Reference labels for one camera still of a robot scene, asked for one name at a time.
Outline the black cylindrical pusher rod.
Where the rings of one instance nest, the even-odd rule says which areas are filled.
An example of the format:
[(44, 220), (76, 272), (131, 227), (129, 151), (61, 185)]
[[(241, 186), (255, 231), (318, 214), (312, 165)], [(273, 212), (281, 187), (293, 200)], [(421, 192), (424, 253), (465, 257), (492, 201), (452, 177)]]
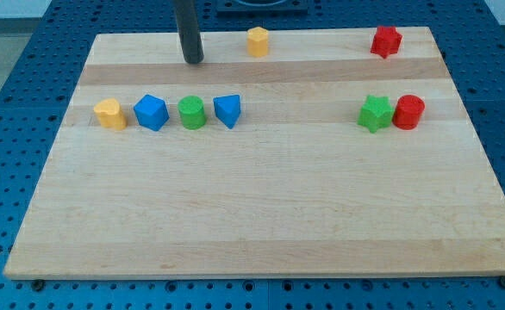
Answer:
[(196, 65), (203, 61), (203, 44), (194, 0), (174, 0), (174, 13), (184, 60)]

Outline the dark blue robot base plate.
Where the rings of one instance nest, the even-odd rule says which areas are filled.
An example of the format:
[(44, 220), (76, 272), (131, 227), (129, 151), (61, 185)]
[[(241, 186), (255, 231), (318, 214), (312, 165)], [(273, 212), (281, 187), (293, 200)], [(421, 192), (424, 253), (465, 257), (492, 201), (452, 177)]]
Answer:
[(309, 0), (215, 0), (216, 14), (306, 13)]

